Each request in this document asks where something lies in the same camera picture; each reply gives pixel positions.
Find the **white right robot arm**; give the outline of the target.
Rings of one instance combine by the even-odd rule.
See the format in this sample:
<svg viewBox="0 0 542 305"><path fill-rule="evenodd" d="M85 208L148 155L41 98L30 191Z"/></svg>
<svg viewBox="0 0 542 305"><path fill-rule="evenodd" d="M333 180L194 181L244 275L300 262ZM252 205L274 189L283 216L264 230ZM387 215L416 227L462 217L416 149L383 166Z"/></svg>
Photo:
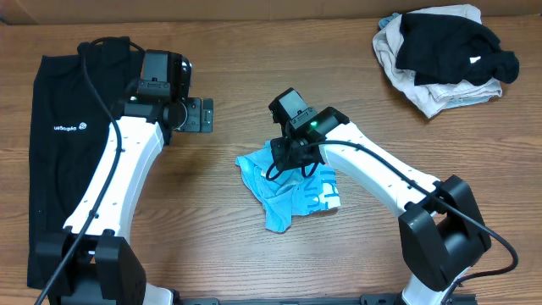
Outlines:
<svg viewBox="0 0 542 305"><path fill-rule="evenodd" d="M320 164L339 170L369 191L397 218L402 257L412 276L397 293L365 294L361 304L474 304L456 294L456 281L491 247L469 185L453 175L427 175L386 152L335 108L308 106L289 88L268 106L282 135L271 141L268 180L287 169L303 176Z"/></svg>

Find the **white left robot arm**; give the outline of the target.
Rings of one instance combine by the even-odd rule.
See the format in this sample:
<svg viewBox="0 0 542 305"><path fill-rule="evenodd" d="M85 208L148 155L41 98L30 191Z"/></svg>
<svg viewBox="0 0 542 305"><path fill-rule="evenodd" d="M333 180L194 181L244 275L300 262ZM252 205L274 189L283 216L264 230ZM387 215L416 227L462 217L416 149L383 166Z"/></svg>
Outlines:
<svg viewBox="0 0 542 305"><path fill-rule="evenodd" d="M45 236L37 255L52 304L176 304L175 290L147 282L130 247L133 214L152 163L172 132L209 133L213 101L189 97L191 63L149 50L142 74L107 108L108 143L85 195L62 232Z"/></svg>

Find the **light blue t-shirt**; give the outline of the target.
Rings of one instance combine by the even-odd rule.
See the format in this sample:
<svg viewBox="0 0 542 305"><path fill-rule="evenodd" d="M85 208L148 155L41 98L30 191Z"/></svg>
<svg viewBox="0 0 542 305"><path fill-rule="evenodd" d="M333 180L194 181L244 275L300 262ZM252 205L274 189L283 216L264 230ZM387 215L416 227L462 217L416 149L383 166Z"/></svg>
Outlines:
<svg viewBox="0 0 542 305"><path fill-rule="evenodd" d="M262 149L235 160L245 186L263 205L267 230L284 233L295 216L308 216L340 206L335 171L329 166L318 165L315 173L307 178L300 169L286 170L271 181L266 179L266 174L272 162L268 141Z"/></svg>

